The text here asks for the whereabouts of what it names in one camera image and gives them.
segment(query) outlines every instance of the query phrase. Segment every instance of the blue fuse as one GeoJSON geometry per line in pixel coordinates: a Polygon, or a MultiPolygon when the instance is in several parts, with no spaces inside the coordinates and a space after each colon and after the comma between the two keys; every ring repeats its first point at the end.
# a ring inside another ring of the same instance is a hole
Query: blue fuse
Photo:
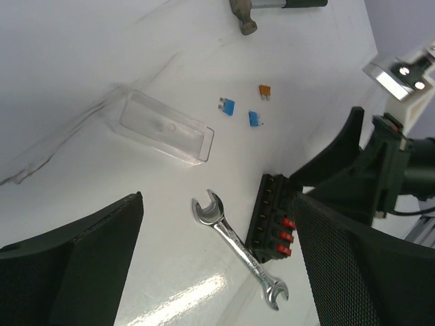
{"type": "Polygon", "coordinates": [[[236,103],[232,100],[222,97],[219,99],[219,101],[221,103],[219,104],[219,109],[221,109],[225,114],[232,116],[234,114],[234,106],[236,103]]]}
{"type": "Polygon", "coordinates": [[[249,116],[249,125],[251,127],[258,127],[262,125],[260,121],[260,115],[258,113],[254,111],[249,111],[248,116],[249,116]]]}

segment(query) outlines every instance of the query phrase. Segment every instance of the wrench handle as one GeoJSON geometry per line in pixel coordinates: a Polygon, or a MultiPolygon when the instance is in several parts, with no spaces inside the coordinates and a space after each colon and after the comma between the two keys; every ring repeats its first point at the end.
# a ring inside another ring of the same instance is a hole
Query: wrench handle
{"type": "Polygon", "coordinates": [[[219,232],[222,238],[225,239],[232,250],[240,257],[246,267],[248,267],[251,273],[258,279],[261,285],[270,287],[274,283],[268,272],[263,269],[257,259],[255,259],[253,255],[246,249],[243,241],[239,238],[239,236],[237,236],[236,232],[234,232],[234,230],[230,227],[225,218],[213,225],[213,228],[219,232]]]}

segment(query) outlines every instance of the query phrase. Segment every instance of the wrench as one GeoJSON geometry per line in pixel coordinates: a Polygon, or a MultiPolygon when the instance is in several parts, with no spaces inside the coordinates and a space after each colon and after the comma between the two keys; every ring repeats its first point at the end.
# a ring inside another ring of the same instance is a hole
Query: wrench
{"type": "Polygon", "coordinates": [[[264,298],[267,304],[274,310],[278,310],[277,296],[281,293],[282,297],[288,300],[287,285],[280,279],[271,276],[266,272],[258,261],[245,248],[243,241],[237,236],[236,232],[230,227],[225,219],[224,204],[214,192],[207,190],[211,199],[211,205],[202,209],[198,200],[193,199],[193,213],[199,223],[208,225],[215,229],[224,240],[230,245],[232,250],[239,256],[242,262],[249,268],[251,273],[260,282],[264,298]]]}

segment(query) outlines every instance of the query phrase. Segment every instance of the clear plastic box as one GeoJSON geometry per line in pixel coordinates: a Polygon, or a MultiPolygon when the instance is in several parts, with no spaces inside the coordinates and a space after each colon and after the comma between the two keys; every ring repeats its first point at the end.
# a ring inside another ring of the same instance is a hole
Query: clear plastic box
{"type": "Polygon", "coordinates": [[[191,165],[209,159],[213,129],[137,90],[128,91],[121,105],[124,108],[114,124],[117,134],[191,165]]]}

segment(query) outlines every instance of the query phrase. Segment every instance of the hammer head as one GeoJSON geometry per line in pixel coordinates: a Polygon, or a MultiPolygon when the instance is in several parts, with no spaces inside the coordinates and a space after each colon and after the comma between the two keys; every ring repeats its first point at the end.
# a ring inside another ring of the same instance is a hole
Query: hammer head
{"type": "Polygon", "coordinates": [[[251,19],[251,0],[230,0],[233,14],[240,20],[240,30],[243,35],[252,34],[257,30],[257,23],[251,19]]]}

